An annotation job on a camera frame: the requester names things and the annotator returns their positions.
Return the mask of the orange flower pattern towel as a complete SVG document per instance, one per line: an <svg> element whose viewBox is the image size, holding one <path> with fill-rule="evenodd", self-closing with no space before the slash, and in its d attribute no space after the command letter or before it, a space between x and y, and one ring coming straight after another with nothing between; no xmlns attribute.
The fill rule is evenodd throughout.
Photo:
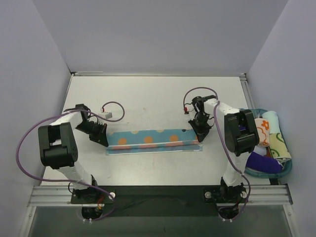
<svg viewBox="0 0 316 237"><path fill-rule="evenodd" d="M259 146L268 147L270 145L270 127L269 122L263 118L256 118L255 124L259 136Z"/></svg>

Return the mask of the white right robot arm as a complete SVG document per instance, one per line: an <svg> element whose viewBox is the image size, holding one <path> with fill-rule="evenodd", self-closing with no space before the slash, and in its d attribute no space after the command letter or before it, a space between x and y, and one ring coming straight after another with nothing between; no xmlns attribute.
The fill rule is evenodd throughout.
<svg viewBox="0 0 316 237"><path fill-rule="evenodd" d="M246 196L243 177L246 162L255 146L259 144L254 115L251 110L233 108L220 102L214 95L192 99L195 116L189 120L197 140L202 142L209 134L210 119L214 120L225 154L228 156L227 168L212 197L220 197L224 202Z"/></svg>

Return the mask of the blue orange patterned towel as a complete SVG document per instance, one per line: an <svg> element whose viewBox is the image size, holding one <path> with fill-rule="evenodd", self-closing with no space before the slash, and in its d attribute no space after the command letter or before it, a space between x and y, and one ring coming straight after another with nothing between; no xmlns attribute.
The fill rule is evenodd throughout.
<svg viewBox="0 0 316 237"><path fill-rule="evenodd" d="M200 152L202 144L191 129L138 130L108 135L106 155Z"/></svg>

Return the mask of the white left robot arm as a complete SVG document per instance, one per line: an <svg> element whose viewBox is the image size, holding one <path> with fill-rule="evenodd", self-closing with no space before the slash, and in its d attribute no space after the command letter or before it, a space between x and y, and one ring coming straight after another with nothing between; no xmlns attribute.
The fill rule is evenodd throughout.
<svg viewBox="0 0 316 237"><path fill-rule="evenodd" d="M84 104L66 109L65 116L38 128L40 160L44 166L59 171L73 184L73 195L88 203L102 196L97 181L79 162L74 130L88 135L90 141L108 147L107 124L91 121L90 109Z"/></svg>

